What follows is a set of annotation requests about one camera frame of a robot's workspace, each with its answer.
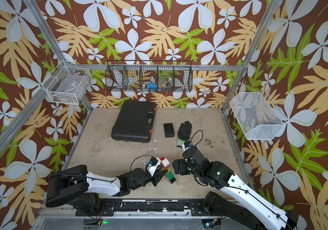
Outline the dark green lego brick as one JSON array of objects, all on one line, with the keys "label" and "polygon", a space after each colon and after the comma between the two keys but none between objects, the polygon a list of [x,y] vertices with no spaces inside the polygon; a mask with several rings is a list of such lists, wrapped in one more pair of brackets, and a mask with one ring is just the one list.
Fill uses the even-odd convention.
[{"label": "dark green lego brick", "polygon": [[176,182],[176,179],[172,173],[167,173],[166,176],[171,184],[174,184]]}]

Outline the white lego brick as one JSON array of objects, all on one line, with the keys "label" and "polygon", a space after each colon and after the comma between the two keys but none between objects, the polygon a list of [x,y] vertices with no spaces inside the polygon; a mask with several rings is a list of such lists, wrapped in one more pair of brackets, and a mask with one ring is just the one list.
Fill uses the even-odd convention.
[{"label": "white lego brick", "polygon": [[161,160],[161,165],[162,165],[165,169],[167,169],[168,167],[170,167],[170,162],[169,162],[166,158],[164,158],[164,159]]}]

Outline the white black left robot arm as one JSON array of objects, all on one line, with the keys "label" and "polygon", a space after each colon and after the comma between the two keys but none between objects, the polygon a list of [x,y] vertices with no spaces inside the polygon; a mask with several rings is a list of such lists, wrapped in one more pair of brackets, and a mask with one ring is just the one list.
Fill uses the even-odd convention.
[{"label": "white black left robot arm", "polygon": [[48,175],[46,207],[68,204],[85,193],[126,196],[132,190],[145,187],[148,183],[157,186],[167,172],[163,166],[157,165],[146,171],[136,168],[115,178],[108,178],[89,172],[86,165],[75,166]]}]

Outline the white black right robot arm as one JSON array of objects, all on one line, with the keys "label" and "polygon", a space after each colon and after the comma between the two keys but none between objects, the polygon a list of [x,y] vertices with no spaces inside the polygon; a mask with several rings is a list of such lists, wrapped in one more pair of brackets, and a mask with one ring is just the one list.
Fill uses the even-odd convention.
[{"label": "white black right robot arm", "polygon": [[297,230],[299,216],[268,202],[219,161],[210,162],[191,142],[182,145],[183,158],[174,160],[174,173],[193,175],[201,186],[213,187],[238,201],[268,230]]}]

